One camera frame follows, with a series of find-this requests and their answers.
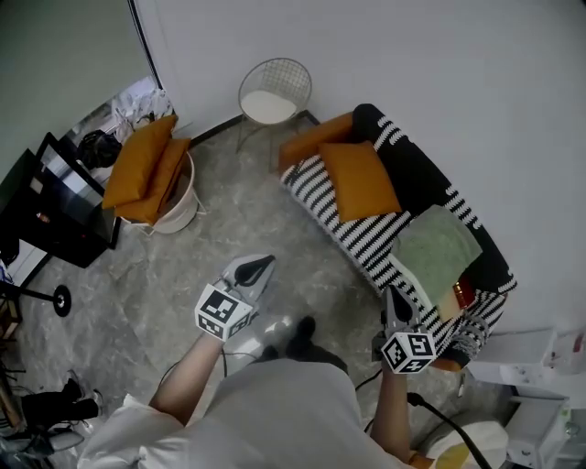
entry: pillow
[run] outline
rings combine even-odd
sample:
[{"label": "pillow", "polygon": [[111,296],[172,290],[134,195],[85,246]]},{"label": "pillow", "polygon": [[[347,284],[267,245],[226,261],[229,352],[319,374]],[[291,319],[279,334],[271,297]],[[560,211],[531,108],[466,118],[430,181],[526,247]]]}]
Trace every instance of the pillow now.
[{"label": "pillow", "polygon": [[102,201],[104,209],[144,197],[148,180],[176,122],[176,115],[162,117],[139,128],[126,140],[108,180]]},{"label": "pillow", "polygon": [[319,150],[336,191],[342,223],[401,212],[391,180],[369,142],[324,143]]},{"label": "pillow", "polygon": [[153,171],[145,197],[140,201],[116,205],[114,214],[151,226],[155,224],[181,173],[183,156],[190,143],[188,138],[169,140]]}]

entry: white wall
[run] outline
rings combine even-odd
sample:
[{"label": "white wall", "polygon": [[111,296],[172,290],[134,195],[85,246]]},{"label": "white wall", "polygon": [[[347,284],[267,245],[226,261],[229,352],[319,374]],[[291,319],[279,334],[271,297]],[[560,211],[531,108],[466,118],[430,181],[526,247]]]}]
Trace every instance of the white wall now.
[{"label": "white wall", "polygon": [[586,323],[580,0],[138,3],[189,133],[239,113],[257,62],[300,60],[319,119],[372,102],[461,187],[520,283],[501,330]]},{"label": "white wall", "polygon": [[124,0],[0,2],[0,180],[148,74]]}]

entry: white metal chair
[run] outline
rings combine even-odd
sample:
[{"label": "white metal chair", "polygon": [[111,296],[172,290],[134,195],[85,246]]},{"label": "white metal chair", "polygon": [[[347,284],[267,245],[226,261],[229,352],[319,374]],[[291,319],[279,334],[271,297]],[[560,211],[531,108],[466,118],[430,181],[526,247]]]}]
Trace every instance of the white metal chair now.
[{"label": "white metal chair", "polygon": [[[307,106],[311,96],[311,76],[293,59],[271,59],[256,65],[244,77],[238,90],[242,122],[238,131],[238,153],[245,140],[256,131],[269,129],[269,168],[273,154],[273,128],[295,118]],[[256,128],[243,136],[244,121]]]}]

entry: red object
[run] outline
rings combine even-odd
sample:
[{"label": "red object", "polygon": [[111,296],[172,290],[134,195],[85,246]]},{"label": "red object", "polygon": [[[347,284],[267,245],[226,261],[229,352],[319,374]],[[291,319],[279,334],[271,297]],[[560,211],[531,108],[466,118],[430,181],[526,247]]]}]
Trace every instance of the red object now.
[{"label": "red object", "polygon": [[574,341],[574,348],[572,349],[572,352],[574,354],[577,354],[581,350],[583,340],[584,340],[584,333],[579,333],[578,337],[576,337],[576,340]]},{"label": "red object", "polygon": [[468,308],[474,301],[472,286],[464,277],[460,277],[456,285],[454,285],[454,293],[456,294],[456,299],[458,299],[458,305],[462,309]]}]

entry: green towel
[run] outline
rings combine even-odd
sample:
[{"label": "green towel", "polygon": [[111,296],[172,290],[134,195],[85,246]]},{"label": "green towel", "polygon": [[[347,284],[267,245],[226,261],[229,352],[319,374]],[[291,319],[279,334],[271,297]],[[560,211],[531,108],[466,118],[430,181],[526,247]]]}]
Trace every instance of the green towel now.
[{"label": "green towel", "polygon": [[482,251],[456,215],[432,205],[399,234],[390,256],[430,310]]}]

